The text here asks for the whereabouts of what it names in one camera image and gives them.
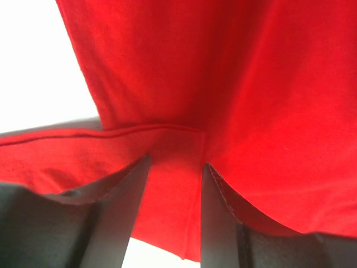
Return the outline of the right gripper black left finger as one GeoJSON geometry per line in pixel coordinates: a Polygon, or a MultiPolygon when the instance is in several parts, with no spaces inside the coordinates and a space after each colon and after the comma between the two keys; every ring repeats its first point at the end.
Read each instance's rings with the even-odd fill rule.
{"type": "Polygon", "coordinates": [[[121,267],[150,158],[60,194],[1,184],[2,267],[121,267]]]}

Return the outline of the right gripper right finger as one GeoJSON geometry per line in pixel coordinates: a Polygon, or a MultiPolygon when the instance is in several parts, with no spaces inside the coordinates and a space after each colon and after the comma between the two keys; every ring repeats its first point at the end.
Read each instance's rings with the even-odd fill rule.
{"type": "Polygon", "coordinates": [[[205,164],[201,267],[356,267],[356,238],[296,232],[257,209],[205,164]]]}

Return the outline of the red t shirt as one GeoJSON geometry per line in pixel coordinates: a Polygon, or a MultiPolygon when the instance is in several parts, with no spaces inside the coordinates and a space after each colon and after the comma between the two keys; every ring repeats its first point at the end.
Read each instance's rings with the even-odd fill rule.
{"type": "Polygon", "coordinates": [[[355,1],[57,1],[103,130],[1,139],[58,193],[151,168],[136,239],[200,259],[205,163],[296,231],[356,236],[355,1]]]}

